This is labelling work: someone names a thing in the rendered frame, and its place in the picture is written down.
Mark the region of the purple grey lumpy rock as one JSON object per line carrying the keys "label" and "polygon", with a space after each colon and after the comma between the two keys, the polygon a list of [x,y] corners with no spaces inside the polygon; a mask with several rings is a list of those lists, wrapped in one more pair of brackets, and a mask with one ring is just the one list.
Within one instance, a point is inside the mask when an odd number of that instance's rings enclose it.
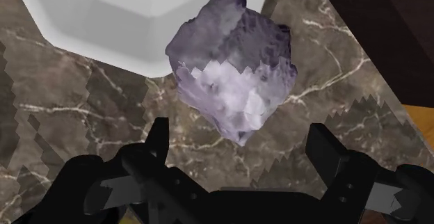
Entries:
{"label": "purple grey lumpy rock", "polygon": [[179,99],[243,146],[283,104],[298,74],[291,30],[247,7],[209,0],[166,47]]}

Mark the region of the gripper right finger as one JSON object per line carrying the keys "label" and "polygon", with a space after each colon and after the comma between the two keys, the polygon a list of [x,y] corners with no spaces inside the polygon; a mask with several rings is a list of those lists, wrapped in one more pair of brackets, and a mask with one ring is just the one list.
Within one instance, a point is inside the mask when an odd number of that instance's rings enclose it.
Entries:
{"label": "gripper right finger", "polygon": [[338,224],[360,224],[366,210],[387,224],[434,224],[434,173],[414,165],[396,170],[346,148],[322,123],[312,123],[305,153],[327,186],[321,198]]}

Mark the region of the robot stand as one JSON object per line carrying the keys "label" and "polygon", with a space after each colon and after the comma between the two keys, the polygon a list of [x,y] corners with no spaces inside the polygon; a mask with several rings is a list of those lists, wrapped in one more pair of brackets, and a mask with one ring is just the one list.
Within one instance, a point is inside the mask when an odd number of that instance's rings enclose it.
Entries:
{"label": "robot stand", "polygon": [[402,104],[434,108],[434,0],[329,0]]}

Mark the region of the white angular bowl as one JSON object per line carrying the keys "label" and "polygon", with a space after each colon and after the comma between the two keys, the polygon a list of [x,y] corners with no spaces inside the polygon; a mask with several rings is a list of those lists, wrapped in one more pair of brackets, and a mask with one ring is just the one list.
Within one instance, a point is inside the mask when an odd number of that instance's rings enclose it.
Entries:
{"label": "white angular bowl", "polygon": [[[22,0],[53,46],[145,77],[172,72],[166,45],[209,0]],[[265,0],[247,0],[260,11]]]}

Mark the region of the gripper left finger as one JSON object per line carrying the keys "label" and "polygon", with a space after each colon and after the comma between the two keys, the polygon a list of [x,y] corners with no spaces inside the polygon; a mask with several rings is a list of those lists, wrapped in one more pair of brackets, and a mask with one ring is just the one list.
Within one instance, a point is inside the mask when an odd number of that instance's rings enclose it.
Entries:
{"label": "gripper left finger", "polygon": [[68,160],[43,199],[13,224],[118,224],[127,207],[144,224],[162,214],[179,224],[211,224],[207,191],[165,165],[169,120],[156,118],[143,143],[121,147],[109,161],[97,155]]}

